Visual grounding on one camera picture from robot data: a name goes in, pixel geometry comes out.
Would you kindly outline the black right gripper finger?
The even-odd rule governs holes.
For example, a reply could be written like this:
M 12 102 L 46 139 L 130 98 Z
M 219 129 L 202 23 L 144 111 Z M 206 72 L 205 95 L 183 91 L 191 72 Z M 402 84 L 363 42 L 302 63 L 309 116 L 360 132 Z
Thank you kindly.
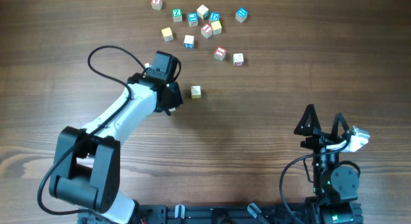
M 333 121 L 333 126 L 331 129 L 331 137 L 338 137 L 338 127 L 339 125 L 342 126 L 342 128 L 344 129 L 344 131 L 348 131 L 349 130 L 349 126 L 347 125 L 343 115 L 341 113 L 337 113 L 335 114 L 335 118 Z
M 309 104 L 306 107 L 293 133 L 295 135 L 319 135 L 321 133 L 321 126 L 314 104 Z

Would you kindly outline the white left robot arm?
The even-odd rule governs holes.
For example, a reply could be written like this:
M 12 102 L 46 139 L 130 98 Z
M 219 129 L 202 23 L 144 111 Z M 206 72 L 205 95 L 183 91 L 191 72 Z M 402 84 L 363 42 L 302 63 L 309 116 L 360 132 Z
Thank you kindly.
M 136 73 L 124 86 L 122 95 L 94 121 L 62 130 L 44 177 L 52 197 L 111 223 L 135 223 L 139 212 L 138 202 L 119 190 L 122 144 L 147 116 L 169 114 L 182 104 L 174 76 Z

